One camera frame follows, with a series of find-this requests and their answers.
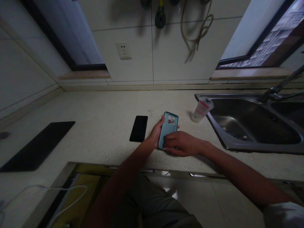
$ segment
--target speckled countertop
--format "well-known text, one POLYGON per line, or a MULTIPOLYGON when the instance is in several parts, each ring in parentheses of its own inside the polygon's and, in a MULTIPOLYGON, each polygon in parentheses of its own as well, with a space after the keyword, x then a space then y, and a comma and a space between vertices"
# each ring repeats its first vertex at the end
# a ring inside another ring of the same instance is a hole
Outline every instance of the speckled countertop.
MULTIPOLYGON (((65 92, 57 96, 5 129, 12 135, 0 141, 0 166, 50 122, 76 121, 37 171, 0 173, 0 200, 10 200, 28 185, 50 186, 69 161, 120 165, 139 145, 129 141, 137 115, 148 116, 146 137, 164 111, 169 111, 179 116, 180 130, 209 140, 224 150, 207 117, 200 123, 190 120, 197 105, 196 93, 210 91, 65 92)), ((302 155, 226 152, 267 178, 304 181, 302 155)), ((161 150, 154 150, 145 168, 217 174, 216 168, 207 160, 174 157, 161 150)), ((21 195, 6 209, 4 226, 20 227, 44 193, 35 190, 21 195), (11 226, 10 222, 16 218, 19 221, 11 226)))

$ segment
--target finger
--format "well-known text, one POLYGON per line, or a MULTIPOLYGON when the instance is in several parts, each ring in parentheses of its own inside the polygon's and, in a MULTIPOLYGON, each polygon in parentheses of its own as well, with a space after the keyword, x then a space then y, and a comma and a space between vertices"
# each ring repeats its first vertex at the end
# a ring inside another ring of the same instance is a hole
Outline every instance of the finger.
POLYGON ((185 156, 185 153, 181 150, 176 150, 176 149, 173 149, 173 148, 167 148, 166 151, 169 151, 170 153, 172 153, 173 155, 176 155, 176 156, 180 156, 180 157, 185 156))
POLYGON ((165 117, 164 117, 164 115, 162 115, 161 119, 158 121, 157 124, 155 124, 155 126, 156 127, 161 127, 164 122, 165 122, 165 117))
POLYGON ((177 144, 178 144, 178 141, 176 139, 168 140, 168 141, 166 141, 164 148, 176 147, 176 146, 178 146, 177 144))
POLYGON ((172 132, 172 133, 170 133, 170 134, 167 134, 166 137, 165 137, 165 141, 167 141, 167 140, 172 140, 172 139, 176 139, 177 136, 178 136, 178 134, 179 134, 179 133, 178 133, 177 131, 172 132))

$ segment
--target stainless steel sink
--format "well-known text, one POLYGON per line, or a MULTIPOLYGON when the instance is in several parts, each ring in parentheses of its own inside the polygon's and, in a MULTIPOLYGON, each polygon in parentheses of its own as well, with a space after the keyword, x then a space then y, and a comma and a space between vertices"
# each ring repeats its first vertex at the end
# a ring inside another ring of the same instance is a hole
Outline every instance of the stainless steel sink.
POLYGON ((304 128, 304 103, 278 102, 271 107, 290 121, 304 128))
POLYGON ((195 96, 212 99, 207 117, 226 149, 304 154, 304 103, 262 104, 259 95, 195 96))

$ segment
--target smartphone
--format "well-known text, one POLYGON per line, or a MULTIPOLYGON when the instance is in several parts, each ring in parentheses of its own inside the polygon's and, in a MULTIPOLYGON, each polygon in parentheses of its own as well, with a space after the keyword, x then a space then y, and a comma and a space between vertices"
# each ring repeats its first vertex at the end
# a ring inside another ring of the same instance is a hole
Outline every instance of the smartphone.
POLYGON ((159 149, 165 149, 165 137, 166 135, 177 131, 177 125, 178 125, 178 116, 170 113, 170 112, 164 112, 165 116, 165 122, 162 124, 161 127, 161 136, 159 137, 158 141, 158 147, 159 149))
POLYGON ((145 140, 146 128, 147 128, 147 116, 136 116, 134 125, 132 128, 130 141, 131 142, 143 142, 145 140))

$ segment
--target plastic bottle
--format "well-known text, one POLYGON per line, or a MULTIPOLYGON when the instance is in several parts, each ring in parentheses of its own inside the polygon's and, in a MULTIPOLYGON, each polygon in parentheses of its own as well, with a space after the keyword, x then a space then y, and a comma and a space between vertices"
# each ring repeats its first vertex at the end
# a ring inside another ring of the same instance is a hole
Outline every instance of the plastic bottle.
POLYGON ((191 117, 195 123, 199 123, 207 113, 214 108, 212 100, 208 97, 200 97, 196 109, 191 117))

